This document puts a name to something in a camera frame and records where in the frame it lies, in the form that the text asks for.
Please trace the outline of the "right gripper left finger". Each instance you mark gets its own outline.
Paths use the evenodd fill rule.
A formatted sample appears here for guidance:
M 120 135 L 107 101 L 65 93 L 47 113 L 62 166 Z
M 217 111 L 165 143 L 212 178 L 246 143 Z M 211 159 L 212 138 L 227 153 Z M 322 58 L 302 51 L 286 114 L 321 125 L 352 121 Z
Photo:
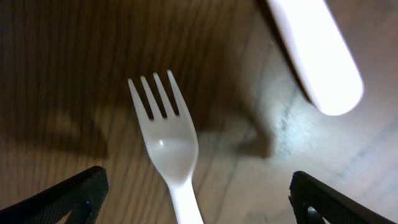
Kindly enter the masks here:
M 106 169 L 93 166 L 1 210 L 1 223 L 94 223 L 109 190 Z

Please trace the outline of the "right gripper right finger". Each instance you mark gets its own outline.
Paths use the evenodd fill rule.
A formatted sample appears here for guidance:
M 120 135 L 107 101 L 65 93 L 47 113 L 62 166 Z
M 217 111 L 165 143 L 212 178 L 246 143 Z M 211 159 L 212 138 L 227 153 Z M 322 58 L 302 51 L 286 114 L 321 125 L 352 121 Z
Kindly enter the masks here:
M 289 190 L 298 224 L 392 223 L 301 170 L 293 173 Z

